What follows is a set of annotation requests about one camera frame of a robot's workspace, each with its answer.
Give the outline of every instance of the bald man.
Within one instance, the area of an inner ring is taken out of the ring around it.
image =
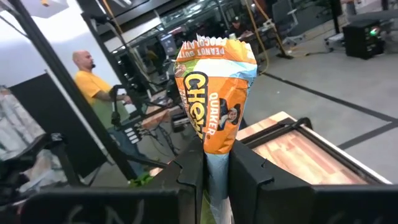
[[[79,68],[75,76],[75,82],[78,88],[97,114],[99,120],[108,130],[108,133],[117,142],[119,148],[126,154],[147,159],[145,155],[138,151],[137,145],[132,144],[124,133],[114,129],[111,123],[113,112],[112,99],[109,95],[109,91],[112,87],[92,72],[93,68],[95,68],[95,64],[90,53],[86,50],[76,51],[73,53],[73,61]],[[127,95],[118,95],[116,99],[118,100],[117,106],[122,124],[126,124],[129,122],[129,113],[123,106],[122,101],[131,104],[131,99]],[[141,164],[133,161],[129,161],[129,163],[137,177],[147,175]]]

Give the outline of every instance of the chair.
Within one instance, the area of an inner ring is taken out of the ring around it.
[[[295,15],[296,9],[292,8],[290,0],[278,0],[272,5],[273,20],[278,28],[278,32],[285,37],[282,44],[296,46],[303,41],[304,35],[288,36],[288,34],[298,26],[299,22]]]

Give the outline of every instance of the black equipment box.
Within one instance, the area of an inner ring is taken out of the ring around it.
[[[379,21],[356,21],[343,27],[346,55],[369,59],[384,52]]]

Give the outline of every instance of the yellow t-shirt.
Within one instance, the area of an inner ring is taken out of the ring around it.
[[[99,91],[109,92],[112,87],[109,86],[104,80],[100,77],[97,77],[91,72],[79,71],[75,76],[75,83],[80,91],[83,93],[83,96],[86,98],[87,102],[91,105],[94,112],[97,114],[99,120],[105,126],[106,129],[112,128],[113,125],[111,123],[112,117],[112,102],[110,101],[102,101],[94,98],[94,96]],[[129,113],[126,111],[123,104],[119,101],[117,103],[118,112],[120,114],[121,121],[124,121],[129,118]]]

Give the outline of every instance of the gray floor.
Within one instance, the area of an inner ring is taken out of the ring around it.
[[[326,36],[329,34],[302,44],[303,52],[324,51],[322,39]],[[398,96],[397,62],[398,54],[380,55],[370,60],[350,58],[341,52],[311,55],[293,60],[271,56],[267,72],[398,118],[398,104],[394,103]],[[269,77],[258,77],[244,112],[246,122],[254,124],[280,111],[285,111],[295,118],[309,117],[314,130],[336,145],[389,123]],[[391,182],[398,183],[397,137],[398,129],[392,129],[349,147],[346,152]],[[179,147],[184,147],[189,141],[189,137],[179,134],[173,134],[172,138]],[[157,148],[148,138],[139,144],[141,152],[167,162],[171,158],[171,153],[159,145]],[[159,150],[169,155],[162,155]],[[106,164],[94,185],[125,186],[125,184],[126,180],[120,171],[115,166]]]

